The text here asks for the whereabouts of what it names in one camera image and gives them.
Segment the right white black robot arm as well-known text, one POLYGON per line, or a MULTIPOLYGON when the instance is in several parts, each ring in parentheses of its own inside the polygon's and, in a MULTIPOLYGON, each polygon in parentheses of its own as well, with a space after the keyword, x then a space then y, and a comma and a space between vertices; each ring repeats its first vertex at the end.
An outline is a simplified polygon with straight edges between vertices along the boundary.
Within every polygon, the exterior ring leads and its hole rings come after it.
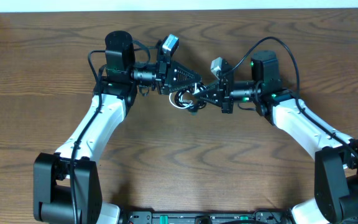
POLYGON ((283 87, 273 51, 250 59, 252 79, 234 81, 232 67, 221 57, 211 63, 217 81, 195 94, 232 113, 235 102, 253 102, 271 125, 289 134, 314 160, 314 197, 295 205, 287 222, 344 223, 358 218, 358 139, 334 129, 283 87))

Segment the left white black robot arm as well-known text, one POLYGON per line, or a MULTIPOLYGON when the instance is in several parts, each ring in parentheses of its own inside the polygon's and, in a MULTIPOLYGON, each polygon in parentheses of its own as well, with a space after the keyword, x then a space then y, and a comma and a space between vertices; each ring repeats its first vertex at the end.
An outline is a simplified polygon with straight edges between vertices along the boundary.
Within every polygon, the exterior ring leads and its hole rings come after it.
POLYGON ((201 77, 172 57, 179 45, 168 35, 155 45, 157 60, 138 62, 138 50, 150 48, 123 30, 109 33, 106 63, 92 73, 92 102, 81 123, 54 153, 34 162, 34 218, 45 223, 124 223, 117 205, 104 202, 98 163, 114 130, 124 121, 138 94, 148 89, 167 95, 193 87, 201 77))

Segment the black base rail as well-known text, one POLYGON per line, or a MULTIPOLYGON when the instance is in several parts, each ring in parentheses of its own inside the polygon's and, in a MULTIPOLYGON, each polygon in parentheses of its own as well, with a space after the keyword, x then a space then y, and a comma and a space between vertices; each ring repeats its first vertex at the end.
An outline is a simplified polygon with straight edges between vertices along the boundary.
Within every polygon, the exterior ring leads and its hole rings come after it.
POLYGON ((221 224, 278 223, 295 224, 288 210, 259 208, 243 211, 154 210, 131 207, 121 210, 118 224, 221 224))

